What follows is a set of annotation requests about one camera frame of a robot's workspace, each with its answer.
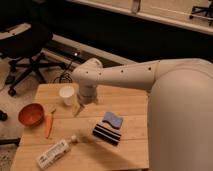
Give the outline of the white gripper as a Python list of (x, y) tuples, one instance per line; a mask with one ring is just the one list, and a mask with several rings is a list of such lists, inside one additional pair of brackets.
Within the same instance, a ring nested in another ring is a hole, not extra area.
[(77, 117), (84, 109), (83, 105), (93, 103), (97, 100), (97, 87), (95, 85), (80, 85), (77, 97), (81, 104), (76, 103), (73, 106), (72, 114), (74, 117)]

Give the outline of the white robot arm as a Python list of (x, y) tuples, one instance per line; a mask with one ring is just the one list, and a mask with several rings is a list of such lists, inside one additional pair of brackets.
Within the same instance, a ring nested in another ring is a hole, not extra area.
[(99, 85), (149, 92), (151, 171), (213, 171), (213, 63), (163, 59), (105, 68), (92, 58), (72, 78), (83, 103), (97, 97)]

